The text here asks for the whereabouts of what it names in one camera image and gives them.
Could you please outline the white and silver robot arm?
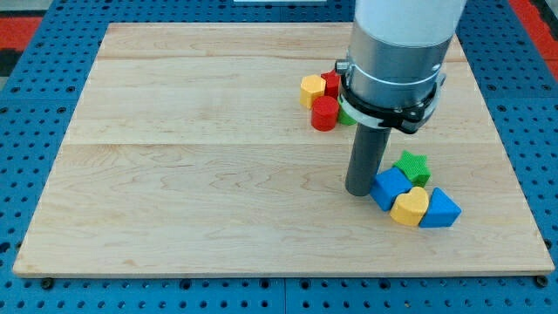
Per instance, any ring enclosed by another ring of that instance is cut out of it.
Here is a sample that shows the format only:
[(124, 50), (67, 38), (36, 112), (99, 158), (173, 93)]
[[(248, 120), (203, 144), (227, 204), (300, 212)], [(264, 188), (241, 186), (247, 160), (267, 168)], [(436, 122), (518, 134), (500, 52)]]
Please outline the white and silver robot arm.
[(465, 0), (357, 0), (347, 57), (349, 90), (384, 108), (432, 91)]

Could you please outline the green block behind arm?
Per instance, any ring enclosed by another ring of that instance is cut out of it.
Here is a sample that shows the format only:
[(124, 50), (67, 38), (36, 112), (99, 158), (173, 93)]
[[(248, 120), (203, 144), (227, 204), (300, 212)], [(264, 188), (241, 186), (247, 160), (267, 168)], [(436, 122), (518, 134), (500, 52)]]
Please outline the green block behind arm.
[(342, 107), (339, 107), (337, 122), (345, 126), (352, 126), (357, 123)]

